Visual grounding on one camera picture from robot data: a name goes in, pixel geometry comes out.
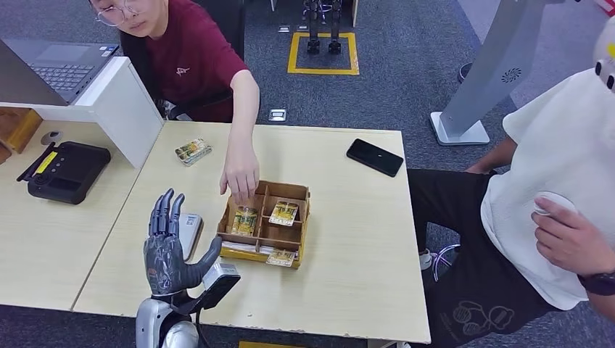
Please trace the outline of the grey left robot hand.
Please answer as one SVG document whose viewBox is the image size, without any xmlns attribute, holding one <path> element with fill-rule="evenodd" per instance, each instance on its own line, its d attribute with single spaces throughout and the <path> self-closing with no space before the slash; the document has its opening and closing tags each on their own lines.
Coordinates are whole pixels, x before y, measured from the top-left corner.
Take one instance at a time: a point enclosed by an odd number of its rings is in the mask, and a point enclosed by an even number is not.
<svg viewBox="0 0 615 348">
<path fill-rule="evenodd" d="M 174 190 L 169 188 L 155 202 L 143 246 L 146 278 L 155 297 L 197 287 L 222 248 L 222 239 L 215 237 L 198 262 L 185 263 L 179 239 L 179 217 L 185 196 L 173 195 Z"/>
</svg>

